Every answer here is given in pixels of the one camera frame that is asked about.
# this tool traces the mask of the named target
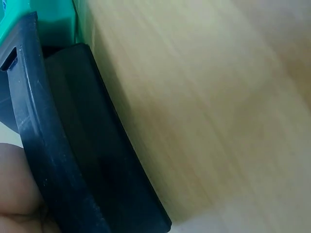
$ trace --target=finger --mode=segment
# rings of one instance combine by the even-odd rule
[[[42,203],[24,150],[0,143],[0,213],[29,214]]]
[[[0,216],[0,232],[25,233],[25,228],[10,218]]]

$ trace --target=wooden table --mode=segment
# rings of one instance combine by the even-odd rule
[[[76,0],[173,233],[309,233],[310,0]]]

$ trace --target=green plastic object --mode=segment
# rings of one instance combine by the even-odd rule
[[[0,45],[22,16],[35,11],[43,46],[65,47],[75,43],[76,14],[72,0],[0,1]]]

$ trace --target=wooden surface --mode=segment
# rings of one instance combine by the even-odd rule
[[[311,232],[310,0],[76,0],[173,233]]]

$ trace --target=light wood floor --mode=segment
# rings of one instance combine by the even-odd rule
[[[173,233],[311,232],[310,0],[76,0]]]

